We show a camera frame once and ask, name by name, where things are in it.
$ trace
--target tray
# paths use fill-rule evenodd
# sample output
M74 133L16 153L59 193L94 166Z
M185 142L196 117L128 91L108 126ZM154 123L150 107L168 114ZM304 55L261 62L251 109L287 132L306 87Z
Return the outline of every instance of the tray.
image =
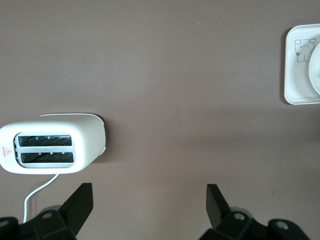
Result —
M320 103L309 79L309 62L319 43L320 24L295 26L286 36L284 98L292 105Z

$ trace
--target power cord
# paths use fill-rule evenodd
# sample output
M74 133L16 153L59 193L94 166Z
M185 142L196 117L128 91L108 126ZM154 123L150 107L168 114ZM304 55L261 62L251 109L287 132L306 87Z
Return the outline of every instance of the power cord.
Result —
M53 178L51 178L51 180L49 180L47 183L43 184L42 186L38 187L37 189L35 189L34 191L32 191L28 196L26 196L25 200L24 200L24 217L23 217L23 223L25 223L27 221L27 215L28 215L28 200L29 198L35 194L36 192L40 191L41 189L45 188L46 186L48 186L50 183L52 183L54 180L57 179L57 177L59 177L60 174L56 174Z

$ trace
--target white plate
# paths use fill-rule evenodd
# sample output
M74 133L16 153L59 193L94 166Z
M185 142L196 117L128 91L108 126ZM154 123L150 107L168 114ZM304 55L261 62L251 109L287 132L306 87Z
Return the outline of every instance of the white plate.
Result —
M313 88L320 95L320 45L313 50L310 58L309 79Z
M285 40L284 98L293 105L319 104L309 79L309 62L320 42L320 24L292 28Z

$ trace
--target red warning triangle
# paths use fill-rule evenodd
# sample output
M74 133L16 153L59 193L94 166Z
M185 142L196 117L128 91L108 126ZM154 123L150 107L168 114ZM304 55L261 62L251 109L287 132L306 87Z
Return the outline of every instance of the red warning triangle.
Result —
M9 155L10 153L12 153L11 150L9 150L8 148L5 149L5 155Z

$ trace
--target cartoon animal drawing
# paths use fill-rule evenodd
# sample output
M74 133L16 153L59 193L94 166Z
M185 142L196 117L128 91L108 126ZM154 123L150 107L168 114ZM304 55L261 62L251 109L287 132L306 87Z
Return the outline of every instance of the cartoon animal drawing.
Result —
M311 53L315 48L315 38L312 39L302 39L294 41L294 50L296 55L296 60L299 63L309 62L311 58Z

